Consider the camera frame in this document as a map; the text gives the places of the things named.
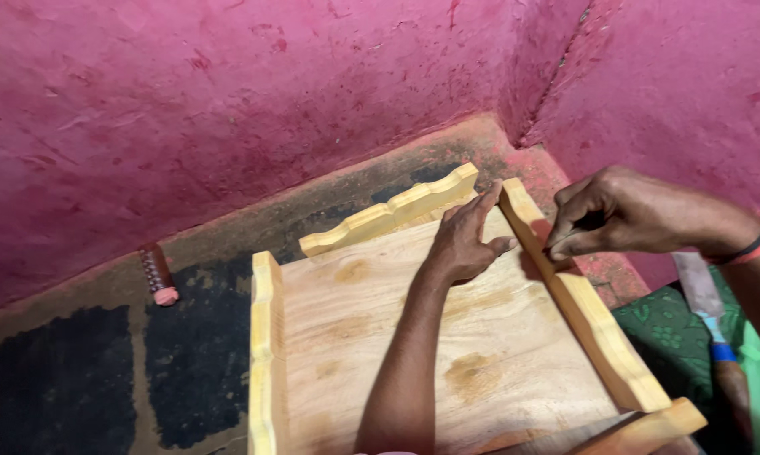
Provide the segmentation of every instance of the right hand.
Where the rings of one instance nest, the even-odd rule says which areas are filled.
[[[618,166],[558,191],[555,202],[557,220],[546,243],[555,261],[597,251],[668,253],[689,246],[721,257],[760,234],[759,217],[732,202]],[[577,222],[588,214],[598,214],[598,223],[581,227]]]

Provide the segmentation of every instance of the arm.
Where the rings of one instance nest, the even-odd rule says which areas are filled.
[[[760,235],[759,216],[732,202],[619,167],[569,185],[555,201],[559,210],[547,248],[556,261],[597,251],[685,247],[728,257]],[[720,272],[760,337],[760,257],[722,265]]]
[[[516,244],[514,237],[481,242],[486,214],[500,189],[501,181],[495,181],[483,197],[445,212],[430,253],[411,283],[403,315],[368,396],[356,452],[433,453],[435,352],[447,291],[453,282],[484,271]]]

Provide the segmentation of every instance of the wrist band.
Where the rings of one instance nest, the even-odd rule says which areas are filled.
[[[756,240],[739,253],[723,257],[704,257],[712,265],[743,264],[760,256],[760,234]]]

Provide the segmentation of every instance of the dirty floor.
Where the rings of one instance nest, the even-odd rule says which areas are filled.
[[[555,214],[563,172],[482,115],[162,241],[171,308],[131,253],[0,310],[0,453],[245,453],[251,255],[302,259],[302,236],[467,161],[476,190],[519,177]],[[580,266],[612,308],[648,293],[618,254]]]

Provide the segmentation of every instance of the hand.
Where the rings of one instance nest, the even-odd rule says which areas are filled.
[[[555,202],[557,221],[546,242],[555,261],[687,246],[720,257],[741,251],[760,234],[759,217],[732,202],[618,166],[558,191]]]
[[[495,206],[502,186],[503,181],[498,179],[483,196],[445,212],[422,269],[435,270],[450,283],[473,278],[517,245],[513,236],[481,242],[486,214]]]

